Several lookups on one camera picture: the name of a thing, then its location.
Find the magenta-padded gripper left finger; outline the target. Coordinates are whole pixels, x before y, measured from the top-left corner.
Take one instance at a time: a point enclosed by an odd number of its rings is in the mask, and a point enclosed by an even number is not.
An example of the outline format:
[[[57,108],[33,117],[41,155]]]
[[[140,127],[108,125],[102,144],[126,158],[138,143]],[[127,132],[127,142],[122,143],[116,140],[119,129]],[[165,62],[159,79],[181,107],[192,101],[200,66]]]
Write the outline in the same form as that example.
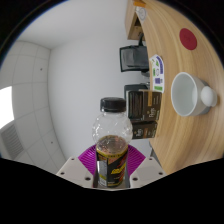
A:
[[[57,172],[57,176],[78,186],[92,188],[94,186],[94,177],[96,171],[96,150],[95,146],[91,146],[80,156],[70,157]]]

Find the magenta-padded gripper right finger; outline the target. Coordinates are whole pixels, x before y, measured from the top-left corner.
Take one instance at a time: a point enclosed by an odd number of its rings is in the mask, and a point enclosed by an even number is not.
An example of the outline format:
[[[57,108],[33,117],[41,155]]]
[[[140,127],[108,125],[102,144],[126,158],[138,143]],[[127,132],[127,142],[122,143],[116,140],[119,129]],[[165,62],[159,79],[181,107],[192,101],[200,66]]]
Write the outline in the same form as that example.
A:
[[[154,157],[145,157],[135,147],[128,147],[127,175],[131,188],[140,188],[166,176]]]

